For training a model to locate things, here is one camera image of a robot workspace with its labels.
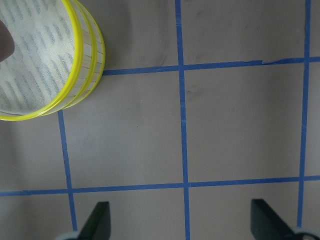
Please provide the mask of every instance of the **brown object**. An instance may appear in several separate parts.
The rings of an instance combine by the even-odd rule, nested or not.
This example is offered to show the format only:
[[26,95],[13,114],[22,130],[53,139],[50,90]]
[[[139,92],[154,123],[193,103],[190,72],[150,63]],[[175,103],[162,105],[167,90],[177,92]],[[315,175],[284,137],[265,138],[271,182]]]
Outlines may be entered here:
[[0,62],[10,57],[15,51],[15,42],[9,30],[0,20]]

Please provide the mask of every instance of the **yellow rim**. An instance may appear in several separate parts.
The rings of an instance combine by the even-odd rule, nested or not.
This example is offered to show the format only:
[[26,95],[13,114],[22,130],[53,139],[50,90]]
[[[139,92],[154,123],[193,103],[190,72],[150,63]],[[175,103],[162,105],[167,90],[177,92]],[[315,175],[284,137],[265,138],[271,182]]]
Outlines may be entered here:
[[102,44],[102,65],[101,65],[101,69],[100,69],[100,74],[95,82],[95,84],[93,85],[93,87],[91,88],[91,90],[82,98],[80,99],[79,101],[71,104],[71,105],[68,105],[66,108],[69,108],[69,107],[72,107],[74,106],[75,104],[77,103],[80,103],[82,100],[84,100],[86,97],[88,97],[92,92],[93,90],[95,90],[95,88],[97,87],[98,83],[100,82],[101,80],[101,77],[102,77],[102,74],[104,72],[104,68],[105,68],[105,64],[106,64],[106,47],[105,47],[105,41],[104,41],[104,38],[102,36],[102,33],[100,31],[100,28],[96,22],[96,20],[93,18],[93,16],[91,15],[91,13],[78,1],[76,1],[78,5],[80,5],[84,11],[90,16],[90,18],[92,19],[96,29],[98,30],[98,33],[99,33],[99,36],[100,36],[100,39],[101,39],[101,44]]
[[73,34],[74,34],[74,60],[70,72],[70,76],[68,77],[64,87],[62,88],[61,92],[46,106],[43,108],[21,116],[0,116],[0,120],[6,121],[22,121],[32,119],[41,115],[44,115],[48,111],[55,108],[59,105],[70,93],[71,89],[75,85],[78,75],[80,73],[82,60],[83,60],[83,36],[82,36],[82,29],[77,17],[77,14],[70,3],[70,0],[61,0],[64,4],[66,11],[68,12],[69,18],[71,20]]
[[90,85],[90,83],[94,77],[94,73],[95,73],[96,65],[97,65],[97,58],[98,58],[97,40],[96,40],[95,32],[94,32],[94,29],[91,25],[91,22],[89,21],[86,13],[84,12],[84,9],[86,9],[86,8],[83,5],[81,5],[77,0],[75,0],[74,3],[78,5],[78,9],[82,13],[84,20],[85,20],[85,22],[88,26],[88,29],[89,29],[89,34],[90,34],[90,39],[91,39],[91,62],[90,62],[90,69],[89,69],[88,76],[87,76],[84,84],[82,85],[80,91],[66,106],[64,106],[64,108],[71,107],[71,106],[73,106],[73,104],[78,103],[77,101],[80,99],[80,96],[87,90],[88,86]]

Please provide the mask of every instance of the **black object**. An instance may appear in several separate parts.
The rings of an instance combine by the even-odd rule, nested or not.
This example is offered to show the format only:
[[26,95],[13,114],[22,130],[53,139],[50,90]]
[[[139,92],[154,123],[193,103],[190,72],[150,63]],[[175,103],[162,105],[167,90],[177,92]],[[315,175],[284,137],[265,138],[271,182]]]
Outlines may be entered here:
[[250,227],[256,240],[320,240],[310,233],[294,233],[263,199],[251,201]]
[[111,217],[109,202],[98,202],[77,238],[69,240],[109,240]]

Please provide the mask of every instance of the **mesh basket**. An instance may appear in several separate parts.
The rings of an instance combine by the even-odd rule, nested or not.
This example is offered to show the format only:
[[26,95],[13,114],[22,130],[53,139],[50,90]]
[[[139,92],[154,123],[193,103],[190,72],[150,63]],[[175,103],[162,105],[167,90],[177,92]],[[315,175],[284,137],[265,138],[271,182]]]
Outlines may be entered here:
[[102,34],[77,0],[2,0],[14,53],[0,63],[0,119],[54,113],[86,98],[105,64]]

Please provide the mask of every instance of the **white mesh fabric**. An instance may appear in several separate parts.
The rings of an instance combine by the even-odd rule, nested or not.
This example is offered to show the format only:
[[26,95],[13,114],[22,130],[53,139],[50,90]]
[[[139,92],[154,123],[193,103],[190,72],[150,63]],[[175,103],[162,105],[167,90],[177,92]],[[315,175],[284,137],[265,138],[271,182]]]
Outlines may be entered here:
[[0,20],[15,44],[0,63],[0,112],[26,115],[64,87],[75,52],[72,24],[61,0],[0,0]]

